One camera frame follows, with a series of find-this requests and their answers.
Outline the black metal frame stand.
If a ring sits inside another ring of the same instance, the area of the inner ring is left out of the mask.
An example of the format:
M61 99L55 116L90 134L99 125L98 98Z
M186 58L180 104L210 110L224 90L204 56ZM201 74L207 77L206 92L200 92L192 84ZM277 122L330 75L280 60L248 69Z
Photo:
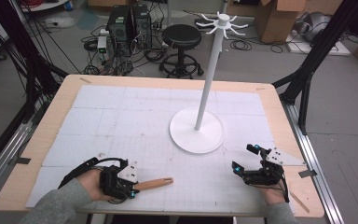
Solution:
M60 84L53 75L67 77L69 73L49 62L41 55L22 24L17 10L9 0L0 0L0 25L16 47L17 53L3 40L1 35L0 44L8 53L18 74L26 79L26 101L0 136L1 154L4 145L8 142L14 131L23 122L31 119L31 116L34 114L36 100L42 95L52 95L58 91Z
M301 95L297 124L303 134L307 134L306 121L310 97L310 84L313 75L332 47L338 42L345 29L357 16L358 0L343 0L304 62L291 75L272 83L275 88L287 84L286 90L279 94L281 101L287 105L294 105L297 96Z

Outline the black computer tower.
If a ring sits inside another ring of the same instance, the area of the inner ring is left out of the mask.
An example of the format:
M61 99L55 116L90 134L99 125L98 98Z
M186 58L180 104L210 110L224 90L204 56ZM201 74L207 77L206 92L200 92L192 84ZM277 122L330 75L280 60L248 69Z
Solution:
M152 48L151 17L147 6L135 4L132 6L136 39L143 49Z
M134 38L131 8L127 5L114 5L106 30L110 34L113 49L117 56L131 55L131 41Z

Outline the white hook stand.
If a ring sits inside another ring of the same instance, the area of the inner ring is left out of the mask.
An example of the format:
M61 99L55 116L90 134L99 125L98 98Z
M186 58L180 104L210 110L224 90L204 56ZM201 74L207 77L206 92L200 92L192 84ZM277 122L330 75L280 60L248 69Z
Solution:
M222 51L222 42L224 38L227 38L227 31L231 31L235 35L241 35L236 31L236 28L247 27L247 24L234 24L236 16L230 17L228 14L220 13L219 11L216 12L216 19L207 18L205 15L201 15L201 17L207 23L197 22L197 25L201 27L212 26L213 29L208 32L208 35L214 34L214 41L200 106L198 109L186 108L178 111L173 116L169 128L173 142L184 151L194 154L213 152L223 144L225 137L224 125L215 114L206 111L206 105L213 84L219 54Z

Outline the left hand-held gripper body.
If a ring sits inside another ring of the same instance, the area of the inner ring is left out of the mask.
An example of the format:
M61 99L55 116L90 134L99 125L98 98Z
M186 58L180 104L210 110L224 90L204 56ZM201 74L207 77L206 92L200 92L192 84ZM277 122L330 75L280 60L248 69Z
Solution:
M125 161L124 165L119 167L104 167L100 173L100 188L105 195L112 197L113 201L126 201L127 191L134 189L137 183L136 161Z

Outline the black round stool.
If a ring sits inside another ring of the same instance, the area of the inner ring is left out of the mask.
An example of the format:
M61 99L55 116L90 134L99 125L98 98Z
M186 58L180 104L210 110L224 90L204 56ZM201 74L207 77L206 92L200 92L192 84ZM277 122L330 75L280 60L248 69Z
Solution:
M201 41L201 34L197 28L187 24L174 24L167 27L161 37L165 44L177 49L175 54L166 56L158 66L158 70L165 72L167 78L175 76L192 79L193 73L199 76L204 74L198 61L185 54L186 50L195 48Z

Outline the white round table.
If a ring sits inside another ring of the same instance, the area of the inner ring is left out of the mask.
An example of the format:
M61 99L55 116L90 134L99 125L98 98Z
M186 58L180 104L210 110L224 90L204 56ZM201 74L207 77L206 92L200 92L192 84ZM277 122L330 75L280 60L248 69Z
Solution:
M36 11L42 11L47 9L52 9L55 7L63 7L65 3L67 3L69 0L58 0L57 2L48 2L47 0L43 0L41 4L39 5L24 5L21 4L21 10L23 12L36 12Z

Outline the aluminium rail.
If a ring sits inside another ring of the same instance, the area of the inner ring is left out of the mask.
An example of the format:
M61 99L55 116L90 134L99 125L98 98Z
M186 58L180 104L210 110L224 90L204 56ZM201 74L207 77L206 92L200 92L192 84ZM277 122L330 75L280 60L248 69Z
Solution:
M316 174L311 178L314 186L318 192L318 196L324 207L324 214L327 216L330 224L345 224L342 215L338 209L335 198L331 189L328 186L324 171L319 163L313 146L309 137L303 134L299 125L297 124L299 115L294 105L282 104L286 116L291 124L292 130L295 134L297 144L310 171L315 171Z
M32 123L21 123L16 129L12 129L4 137L0 145L0 177L15 157L15 154L25 144L26 139L33 129Z

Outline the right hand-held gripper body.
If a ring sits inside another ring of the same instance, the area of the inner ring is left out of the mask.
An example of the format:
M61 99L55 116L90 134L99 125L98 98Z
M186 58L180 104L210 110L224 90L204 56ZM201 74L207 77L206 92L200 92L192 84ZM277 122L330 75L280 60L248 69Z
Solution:
M241 178L246 185L276 185L283 179L284 166L305 165L303 160L276 147L266 149L266 154L260 156L261 167L258 170L249 171L244 169L244 176Z

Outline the person's left hand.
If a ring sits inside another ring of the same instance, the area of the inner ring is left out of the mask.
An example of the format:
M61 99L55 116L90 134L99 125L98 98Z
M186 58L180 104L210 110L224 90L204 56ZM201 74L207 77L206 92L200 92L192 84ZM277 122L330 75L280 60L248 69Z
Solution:
M76 178L93 202L111 200L111 197L105 195L100 188L100 173L99 169L90 169Z

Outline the large cardboard box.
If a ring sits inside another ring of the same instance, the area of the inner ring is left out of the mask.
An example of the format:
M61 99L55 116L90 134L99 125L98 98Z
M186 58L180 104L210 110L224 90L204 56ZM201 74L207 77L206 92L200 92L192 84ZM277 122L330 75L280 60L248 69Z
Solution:
M306 0L260 0L255 29L262 43L284 42Z

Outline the person's right hand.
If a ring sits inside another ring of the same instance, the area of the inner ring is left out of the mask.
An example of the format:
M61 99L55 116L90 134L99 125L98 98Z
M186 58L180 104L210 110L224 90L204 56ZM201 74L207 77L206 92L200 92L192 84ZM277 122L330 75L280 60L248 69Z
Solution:
M273 186L256 186L257 189L263 194L267 205L273 205L278 203L285 203L284 193L279 184Z

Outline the metal ladle with wooden handle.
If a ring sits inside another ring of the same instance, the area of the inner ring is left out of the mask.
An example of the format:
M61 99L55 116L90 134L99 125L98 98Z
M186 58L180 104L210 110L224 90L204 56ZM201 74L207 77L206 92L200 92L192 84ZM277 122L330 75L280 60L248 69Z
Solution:
M137 190L155 189L155 188L160 188L163 186L170 185L172 183L173 183L172 177L164 177L160 179L154 179L154 180L138 183L134 186L134 188Z

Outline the grey rounded appliance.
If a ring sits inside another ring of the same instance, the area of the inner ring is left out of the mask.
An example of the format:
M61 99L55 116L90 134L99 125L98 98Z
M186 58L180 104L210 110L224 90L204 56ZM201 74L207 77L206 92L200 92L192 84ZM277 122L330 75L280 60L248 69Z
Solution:
M296 31L308 42L312 42L324 30L330 20L331 17L322 12L305 12L296 21Z

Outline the white grid mat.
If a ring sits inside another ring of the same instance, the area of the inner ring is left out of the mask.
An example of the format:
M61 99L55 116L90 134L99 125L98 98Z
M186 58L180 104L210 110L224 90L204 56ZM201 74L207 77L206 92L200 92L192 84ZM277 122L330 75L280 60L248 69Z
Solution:
M224 125L215 151L190 153L172 140L169 126L180 110L198 107L199 90L86 85L80 89L44 159L27 206L56 189L83 161L96 157L135 163L141 182L170 177L165 187L149 189L121 204L93 203L94 210L162 214L259 216L266 205L258 189L232 172L232 162L256 170L260 158L247 145L274 147L261 98L256 93L212 91L208 111Z

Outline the small grey power box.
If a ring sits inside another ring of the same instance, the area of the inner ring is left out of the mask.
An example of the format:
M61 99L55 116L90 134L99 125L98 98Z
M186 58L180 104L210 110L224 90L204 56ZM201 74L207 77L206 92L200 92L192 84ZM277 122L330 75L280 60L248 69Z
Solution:
M108 59L107 55L107 38L105 36L98 37L97 50L99 53L100 60L105 62Z

